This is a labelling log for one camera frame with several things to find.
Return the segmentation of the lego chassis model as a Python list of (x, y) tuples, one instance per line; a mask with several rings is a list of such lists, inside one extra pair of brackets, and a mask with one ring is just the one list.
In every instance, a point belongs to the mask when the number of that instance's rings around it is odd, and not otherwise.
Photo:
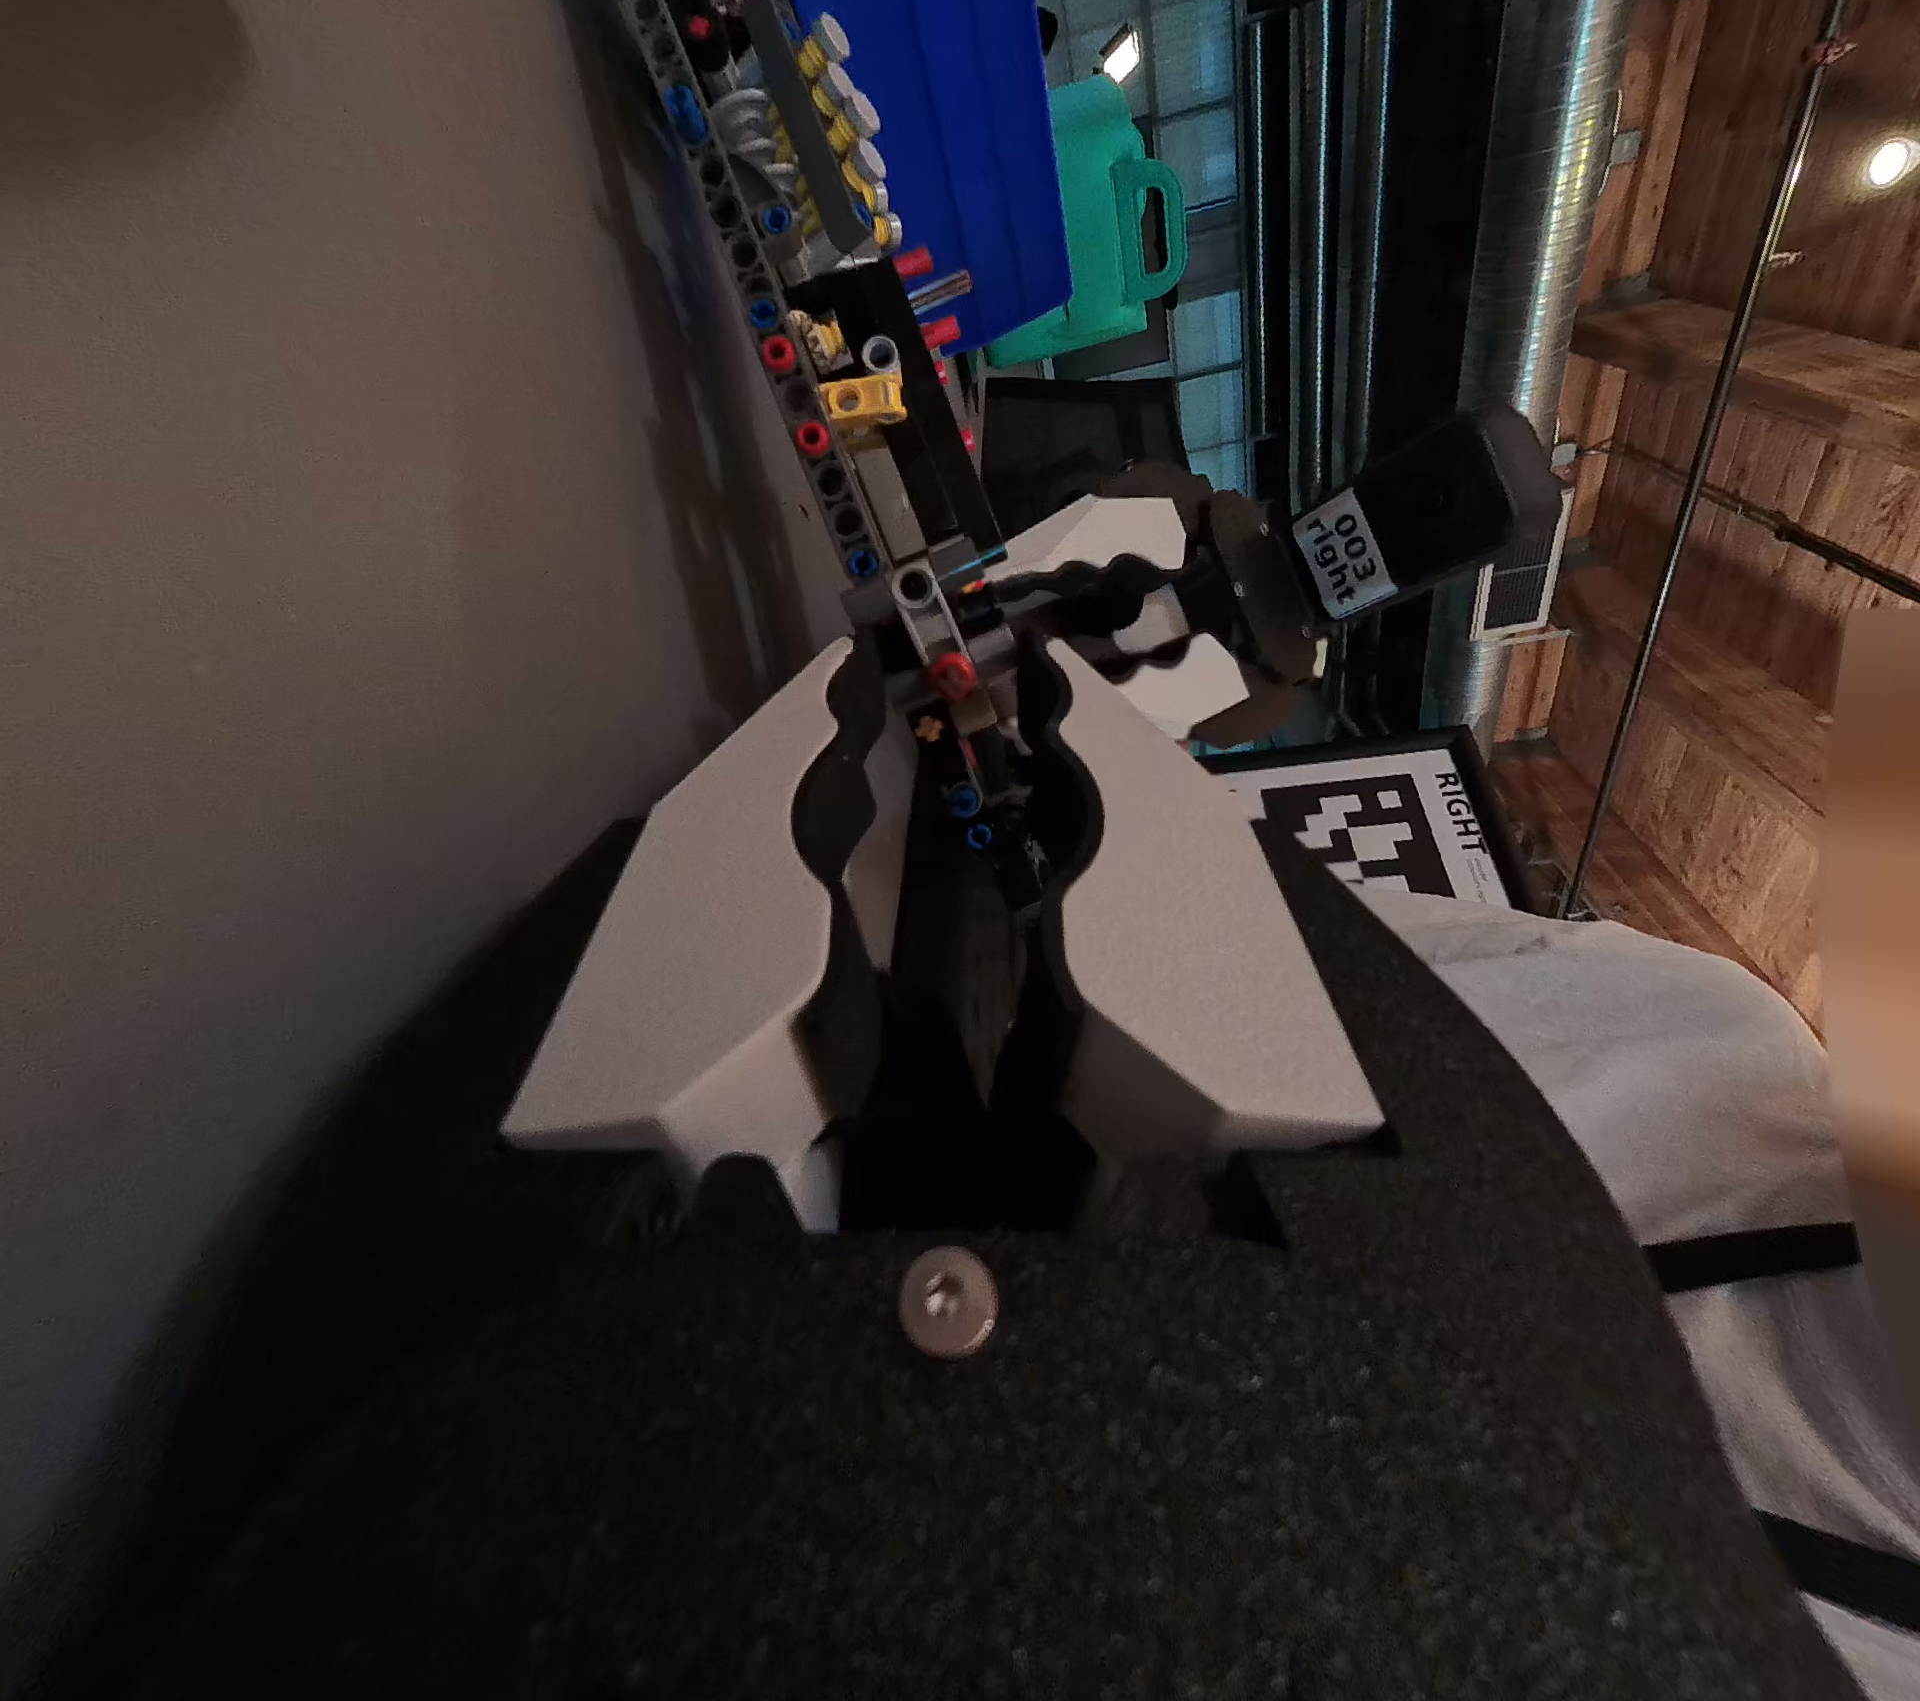
[(851, 81), (851, 38), (796, 0), (611, 0), (658, 98), (728, 277), (732, 327), (828, 541), (842, 606), (954, 825), (1014, 907), (1043, 853), (1016, 764), (1014, 602), (988, 586), (1005, 539), (966, 434), (967, 366), (936, 279), (906, 248), (881, 118)]

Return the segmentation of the person's white shirt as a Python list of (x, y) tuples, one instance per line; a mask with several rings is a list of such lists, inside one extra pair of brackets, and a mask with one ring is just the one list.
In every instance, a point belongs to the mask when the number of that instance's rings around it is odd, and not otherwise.
[[(1610, 922), (1368, 905), (1500, 1038), (1636, 1243), (1847, 1222), (1819, 1044), (1732, 963)], [(1859, 1265), (1665, 1301), (1745, 1510), (1911, 1548), (1899, 1380)]]

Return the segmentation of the teal bag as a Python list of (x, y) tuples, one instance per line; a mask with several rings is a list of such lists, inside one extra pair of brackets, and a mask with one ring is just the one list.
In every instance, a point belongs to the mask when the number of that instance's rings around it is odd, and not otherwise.
[(1148, 303), (1187, 268), (1183, 184), (1143, 150), (1123, 87), (1098, 73), (1054, 89), (1047, 103), (1072, 288), (983, 350), (993, 371), (1141, 334)]

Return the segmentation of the silver ventilation duct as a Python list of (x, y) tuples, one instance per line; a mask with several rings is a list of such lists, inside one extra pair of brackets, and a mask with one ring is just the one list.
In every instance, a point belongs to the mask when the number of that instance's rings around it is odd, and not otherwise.
[(1551, 446), (1631, 0), (1501, 0), (1456, 403)]

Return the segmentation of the black mesh office chair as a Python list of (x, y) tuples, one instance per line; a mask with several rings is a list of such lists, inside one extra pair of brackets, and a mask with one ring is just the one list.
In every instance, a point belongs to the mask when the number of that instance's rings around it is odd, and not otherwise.
[(1137, 463), (1187, 471), (1178, 382), (991, 374), (975, 428), (978, 476), (1004, 539)]

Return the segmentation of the white air vent grille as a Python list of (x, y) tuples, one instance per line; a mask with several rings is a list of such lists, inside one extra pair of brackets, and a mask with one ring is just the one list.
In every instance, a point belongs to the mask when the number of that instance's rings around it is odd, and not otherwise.
[(1571, 487), (1560, 484), (1555, 515), (1537, 532), (1504, 549), (1476, 584), (1469, 639), (1505, 643), (1544, 633), (1568, 543)]

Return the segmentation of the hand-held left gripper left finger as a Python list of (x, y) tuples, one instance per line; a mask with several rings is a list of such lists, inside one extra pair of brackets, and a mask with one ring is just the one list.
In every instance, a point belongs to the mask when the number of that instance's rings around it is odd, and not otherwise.
[(828, 643), (653, 805), (500, 1135), (658, 1154), (692, 1193), (763, 1160), (836, 1228), (899, 919), (899, 718)]

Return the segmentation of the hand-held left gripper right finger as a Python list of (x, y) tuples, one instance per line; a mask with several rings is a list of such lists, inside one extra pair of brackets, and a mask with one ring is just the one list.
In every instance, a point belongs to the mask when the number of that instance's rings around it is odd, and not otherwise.
[(1236, 798), (1066, 641), (1020, 654), (1060, 1110), (1103, 1164), (1308, 1153), (1383, 1113)]

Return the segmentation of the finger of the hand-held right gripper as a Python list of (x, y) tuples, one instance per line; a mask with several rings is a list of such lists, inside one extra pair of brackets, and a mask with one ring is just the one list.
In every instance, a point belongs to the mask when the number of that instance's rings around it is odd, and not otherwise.
[(1050, 636), (1168, 737), (1193, 737), (1247, 696), (1236, 657), (1193, 629), (1173, 591), (1058, 591)]
[(1151, 589), (1185, 560), (1187, 528), (1171, 499), (1083, 494), (1011, 537), (986, 584), (1000, 602), (1101, 584)]

